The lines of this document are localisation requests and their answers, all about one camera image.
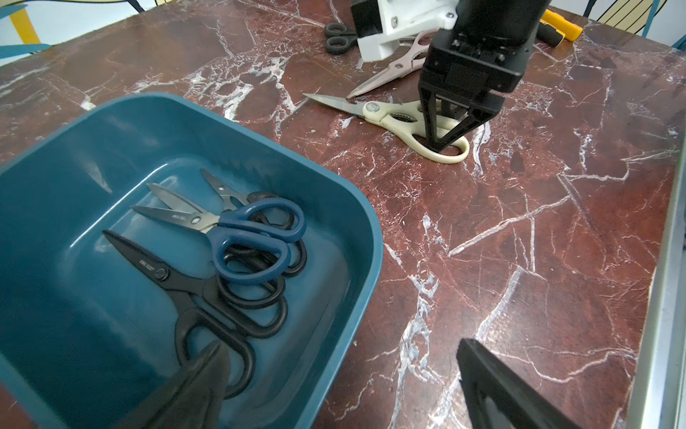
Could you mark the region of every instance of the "scissor blade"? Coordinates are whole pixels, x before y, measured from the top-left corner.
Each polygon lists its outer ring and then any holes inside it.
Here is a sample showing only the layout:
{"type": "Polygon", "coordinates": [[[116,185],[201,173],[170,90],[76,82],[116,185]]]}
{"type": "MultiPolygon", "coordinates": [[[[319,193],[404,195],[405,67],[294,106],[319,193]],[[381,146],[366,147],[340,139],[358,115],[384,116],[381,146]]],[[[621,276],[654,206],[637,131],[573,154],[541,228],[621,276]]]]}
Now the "scissor blade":
{"type": "Polygon", "coordinates": [[[183,211],[185,213],[194,213],[196,211],[207,213],[207,210],[199,205],[157,183],[148,183],[147,187],[149,187],[152,193],[172,210],[183,211]]]}
{"type": "Polygon", "coordinates": [[[341,98],[341,97],[333,97],[331,95],[321,95],[321,94],[306,94],[303,93],[305,97],[311,98],[317,102],[320,102],[322,104],[326,104],[327,106],[331,106],[333,108],[337,108],[340,111],[344,111],[347,113],[350,113],[351,115],[357,115],[360,117],[364,117],[364,112],[362,108],[364,107],[364,103],[359,103],[356,102],[355,104],[348,103],[346,99],[341,98]]]}
{"type": "Polygon", "coordinates": [[[149,218],[164,220],[165,222],[201,232],[206,232],[209,227],[212,227],[219,222],[219,216],[213,213],[200,213],[199,211],[195,213],[184,213],[182,211],[140,205],[131,206],[131,208],[149,218]]]}
{"type": "Polygon", "coordinates": [[[238,201],[240,201],[242,205],[248,205],[247,195],[234,191],[226,183],[219,180],[217,177],[212,175],[212,173],[210,173],[204,168],[201,168],[200,172],[205,177],[207,183],[210,184],[212,189],[214,189],[215,192],[217,192],[217,194],[219,194],[219,196],[222,197],[222,200],[224,200],[225,209],[236,209],[236,206],[231,202],[231,197],[236,198],[238,201]]]}
{"type": "Polygon", "coordinates": [[[401,75],[402,73],[399,73],[398,69],[391,69],[390,67],[387,67],[385,70],[379,72],[378,74],[375,74],[374,76],[363,82],[361,85],[359,85],[357,88],[353,89],[353,92],[348,94],[348,98],[357,97],[358,95],[367,93],[373,89],[380,87],[383,84],[389,83],[391,80],[400,78],[401,75]]]}
{"type": "MultiPolygon", "coordinates": [[[[102,235],[112,243],[115,249],[117,249],[131,265],[138,268],[138,271],[145,274],[148,279],[155,283],[158,283],[155,273],[161,268],[168,269],[167,264],[163,260],[131,240],[108,229],[102,231],[102,235]]],[[[162,273],[158,273],[157,275],[160,276],[160,278],[164,278],[161,274],[162,273]]]]}

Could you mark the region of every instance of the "kitchen scissors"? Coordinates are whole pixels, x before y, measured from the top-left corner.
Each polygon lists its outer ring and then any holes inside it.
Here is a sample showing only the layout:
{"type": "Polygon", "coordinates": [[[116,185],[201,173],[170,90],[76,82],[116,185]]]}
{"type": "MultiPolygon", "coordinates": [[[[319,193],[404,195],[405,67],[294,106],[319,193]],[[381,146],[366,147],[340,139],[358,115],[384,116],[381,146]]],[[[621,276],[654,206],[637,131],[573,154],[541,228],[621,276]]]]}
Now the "kitchen scissors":
{"type": "Polygon", "coordinates": [[[421,69],[426,58],[417,57],[421,54],[426,54],[426,52],[429,50],[429,44],[420,45],[419,41],[423,37],[429,36],[437,31],[438,30],[427,30],[417,34],[417,37],[414,38],[414,42],[412,43],[410,50],[407,51],[405,55],[391,62],[383,71],[375,74],[372,78],[353,89],[353,92],[349,93],[348,97],[346,98],[357,97],[358,95],[362,95],[366,92],[376,89],[383,84],[387,84],[392,80],[404,78],[411,72],[421,69]]]}
{"type": "Polygon", "coordinates": [[[330,23],[324,26],[327,41],[324,47],[333,55],[345,54],[357,44],[357,32],[343,23],[330,23]]]}
{"type": "Polygon", "coordinates": [[[155,183],[148,184],[148,187],[170,209],[144,206],[131,208],[145,216],[205,234],[212,247],[212,262],[218,273],[234,283],[259,284],[276,279],[288,268],[291,259],[287,243],[298,241],[305,233],[303,210],[284,198],[265,198],[241,208],[231,204],[233,210],[215,215],[170,189],[155,183]],[[291,229],[281,229],[250,220],[256,213],[271,208],[279,208],[294,214],[297,223],[291,229]],[[229,270],[224,261],[227,248],[234,244],[259,249],[279,257],[272,266],[257,273],[236,273],[229,270]]]}
{"type": "MultiPolygon", "coordinates": [[[[219,276],[216,275],[210,279],[186,276],[129,239],[109,230],[102,233],[122,256],[148,279],[160,286],[174,303],[178,313],[174,328],[174,343],[179,363],[183,365],[190,360],[188,338],[191,331],[197,327],[205,327],[243,358],[243,374],[236,384],[226,387],[224,399],[234,397],[245,390],[255,373],[255,351],[246,341],[245,336],[268,338],[282,328],[288,314],[283,291],[277,300],[276,319],[265,327],[255,323],[223,298],[218,286],[221,281],[219,276]],[[201,297],[206,304],[232,321],[237,330],[227,328],[206,310],[198,307],[193,301],[193,295],[201,297]]],[[[270,292],[275,291],[270,283],[265,283],[264,286],[270,292]]]]}
{"type": "MultiPolygon", "coordinates": [[[[212,189],[214,189],[224,201],[224,211],[236,210],[236,206],[232,201],[232,198],[240,202],[243,206],[255,201],[263,200],[264,198],[280,198],[278,195],[273,194],[272,192],[252,192],[250,194],[242,194],[234,189],[231,189],[226,183],[222,182],[206,169],[201,168],[200,172],[202,173],[203,177],[205,177],[207,183],[209,183],[212,189]]],[[[281,229],[290,229],[293,227],[293,223],[295,222],[295,216],[292,212],[288,213],[288,220],[283,225],[270,223],[270,221],[267,219],[267,216],[262,212],[256,213],[250,219],[281,229]]],[[[298,249],[298,260],[294,264],[289,265],[283,271],[283,275],[286,277],[293,277],[300,274],[307,263],[307,249],[305,248],[305,243],[303,242],[302,238],[295,242],[295,247],[298,249]]],[[[228,252],[237,257],[258,256],[269,265],[274,265],[274,263],[277,261],[277,258],[269,252],[261,252],[257,249],[248,248],[245,246],[231,246],[228,248],[228,252]]]]}
{"type": "MultiPolygon", "coordinates": [[[[305,93],[303,93],[303,95],[340,111],[359,116],[371,124],[389,130],[400,137],[400,140],[404,141],[405,144],[411,147],[415,152],[432,161],[444,164],[455,164],[462,162],[469,154],[469,142],[466,137],[460,137],[452,143],[453,146],[462,151],[461,154],[454,156],[434,152],[414,138],[414,135],[426,137],[424,114],[422,113],[422,107],[419,101],[404,104],[374,101],[348,103],[344,98],[332,97],[330,95],[305,93]]],[[[436,124],[438,136],[445,136],[459,123],[460,122],[456,119],[437,115],[436,124]]]]}

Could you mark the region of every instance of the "screw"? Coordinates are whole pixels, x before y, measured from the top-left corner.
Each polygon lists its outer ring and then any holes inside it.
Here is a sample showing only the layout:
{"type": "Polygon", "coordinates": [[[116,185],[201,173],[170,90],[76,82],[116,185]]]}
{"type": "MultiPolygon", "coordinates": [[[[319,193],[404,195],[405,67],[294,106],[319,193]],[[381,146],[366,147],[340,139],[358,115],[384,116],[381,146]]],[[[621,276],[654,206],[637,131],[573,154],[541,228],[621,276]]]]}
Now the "screw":
{"type": "Polygon", "coordinates": [[[169,270],[166,268],[159,268],[155,271],[155,278],[159,281],[164,281],[169,277],[169,270]]]}

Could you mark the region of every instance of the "red marble surface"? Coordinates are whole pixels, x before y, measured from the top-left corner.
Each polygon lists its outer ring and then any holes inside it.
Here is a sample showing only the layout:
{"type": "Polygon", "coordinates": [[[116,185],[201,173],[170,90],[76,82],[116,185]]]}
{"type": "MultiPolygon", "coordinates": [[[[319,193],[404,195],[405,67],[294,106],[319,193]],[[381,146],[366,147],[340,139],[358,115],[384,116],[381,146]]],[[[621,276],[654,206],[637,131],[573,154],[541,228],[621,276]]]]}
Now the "red marble surface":
{"type": "Polygon", "coordinates": [[[0,384],[0,428],[33,429],[36,425],[21,409],[19,403],[0,384]]]}
{"type": "MultiPolygon", "coordinates": [[[[181,0],[0,69],[0,162],[124,94],[182,95],[337,172],[383,271],[316,428],[465,428],[476,337],[585,428],[621,428],[683,138],[683,53],[597,23],[536,47],[458,165],[314,102],[383,69],[331,56],[343,0],[181,0]]],[[[418,74],[369,94],[417,99],[418,74]]]]}

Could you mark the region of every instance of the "teal plastic bin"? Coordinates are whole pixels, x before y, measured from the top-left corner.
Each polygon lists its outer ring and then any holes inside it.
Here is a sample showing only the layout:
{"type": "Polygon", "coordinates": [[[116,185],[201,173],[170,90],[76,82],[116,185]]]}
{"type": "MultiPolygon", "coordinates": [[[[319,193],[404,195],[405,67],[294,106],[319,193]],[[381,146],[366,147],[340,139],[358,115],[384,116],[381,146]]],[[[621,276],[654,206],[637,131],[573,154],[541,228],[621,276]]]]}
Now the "teal plastic bin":
{"type": "MultiPolygon", "coordinates": [[[[220,426],[314,421],[381,270],[373,208],[300,155],[180,97],[146,93],[93,109],[0,172],[0,382],[42,428],[107,428],[178,370],[171,301],[101,231],[210,277],[202,234],[129,208],[148,205],[145,184],[155,182],[219,213],[200,168],[238,191],[289,198],[307,218],[309,259],[287,279],[286,324],[249,339],[255,377],[224,402],[220,426]]],[[[197,331],[199,350],[212,336],[197,331]]],[[[237,378],[237,353],[232,363],[237,378]]]]}

